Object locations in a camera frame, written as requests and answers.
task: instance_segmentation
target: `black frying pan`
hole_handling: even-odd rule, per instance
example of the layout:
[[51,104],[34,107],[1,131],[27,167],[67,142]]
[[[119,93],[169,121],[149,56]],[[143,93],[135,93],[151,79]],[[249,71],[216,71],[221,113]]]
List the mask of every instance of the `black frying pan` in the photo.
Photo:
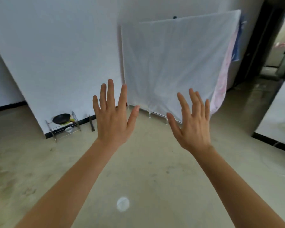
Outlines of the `black frying pan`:
[[70,121],[70,118],[71,118],[70,114],[60,114],[60,115],[57,115],[55,118],[53,118],[53,122],[58,125],[63,125],[67,122],[72,122]]

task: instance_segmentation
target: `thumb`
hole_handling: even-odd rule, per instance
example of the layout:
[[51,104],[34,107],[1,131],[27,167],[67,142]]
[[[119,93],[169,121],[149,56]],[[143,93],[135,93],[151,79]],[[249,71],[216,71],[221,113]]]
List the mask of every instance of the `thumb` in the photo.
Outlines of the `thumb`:
[[169,125],[171,127],[174,137],[176,138],[177,141],[179,141],[179,139],[182,136],[182,133],[181,133],[181,129],[179,128],[174,116],[171,113],[167,113],[167,119],[169,121]]
[[129,131],[129,133],[131,134],[135,128],[135,122],[136,119],[138,117],[139,114],[139,106],[135,106],[134,109],[132,110],[130,117],[128,119],[128,126],[127,126],[127,130]]

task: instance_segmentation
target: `hand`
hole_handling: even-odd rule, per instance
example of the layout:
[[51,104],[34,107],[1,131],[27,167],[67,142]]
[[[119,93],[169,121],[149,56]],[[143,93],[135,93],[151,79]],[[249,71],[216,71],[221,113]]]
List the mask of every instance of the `hand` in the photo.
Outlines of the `hand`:
[[97,139],[104,145],[109,145],[117,149],[132,134],[139,114],[139,106],[134,107],[127,121],[127,85],[122,85],[118,107],[115,107],[114,83],[112,79],[108,80],[107,96],[106,92],[107,86],[106,84],[102,84],[99,97],[100,107],[97,96],[93,97],[93,108],[97,119]]
[[184,96],[181,93],[177,94],[182,107],[182,128],[179,128],[171,113],[167,113],[167,118],[176,140],[184,149],[195,156],[211,147],[209,126],[210,103],[207,99],[204,105],[199,93],[194,92],[192,89],[189,90],[189,94],[192,101],[192,114]]

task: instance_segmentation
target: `forearm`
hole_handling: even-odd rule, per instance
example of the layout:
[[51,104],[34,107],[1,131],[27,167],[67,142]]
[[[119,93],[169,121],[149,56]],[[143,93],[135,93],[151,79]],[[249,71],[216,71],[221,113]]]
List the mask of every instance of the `forearm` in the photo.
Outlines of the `forearm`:
[[214,148],[196,155],[236,228],[285,227],[285,222]]
[[115,150],[96,140],[16,227],[71,227]]

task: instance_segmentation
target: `finger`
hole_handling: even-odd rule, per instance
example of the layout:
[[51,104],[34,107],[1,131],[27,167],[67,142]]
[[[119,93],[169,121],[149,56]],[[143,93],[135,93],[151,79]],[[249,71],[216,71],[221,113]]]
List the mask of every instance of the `finger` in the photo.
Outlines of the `finger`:
[[108,80],[107,104],[108,109],[115,109],[114,83],[112,79]]
[[201,117],[204,118],[205,117],[205,105],[203,103],[203,100],[201,99],[201,96],[199,94],[198,91],[195,92],[196,96],[198,97],[198,100],[201,103]]
[[210,120],[210,102],[209,99],[205,102],[205,118],[209,121]]
[[192,102],[192,116],[200,115],[201,114],[201,103],[198,99],[198,96],[193,91],[193,89],[189,89],[189,95]]
[[101,85],[100,97],[99,97],[100,108],[101,108],[102,111],[106,111],[107,110],[106,93],[107,93],[107,85],[104,83],[104,84]]
[[169,121],[169,125],[171,127],[174,137],[176,138],[177,141],[179,141],[179,139],[182,136],[182,133],[181,133],[181,129],[179,128],[174,116],[171,113],[167,113],[167,119]]
[[122,85],[122,91],[120,92],[119,101],[118,101],[118,110],[125,110],[127,106],[127,85]]
[[181,104],[181,112],[183,115],[183,121],[186,121],[191,114],[189,105],[181,93],[177,93],[177,97],[178,97],[178,100]]
[[127,131],[129,134],[132,134],[134,128],[135,128],[135,122],[139,114],[139,106],[135,106],[132,110],[130,117],[128,119],[128,125],[127,125]]
[[93,108],[94,108],[94,112],[95,112],[95,115],[96,115],[96,118],[97,118],[97,116],[100,113],[100,107],[99,107],[98,99],[97,99],[96,95],[93,96]]

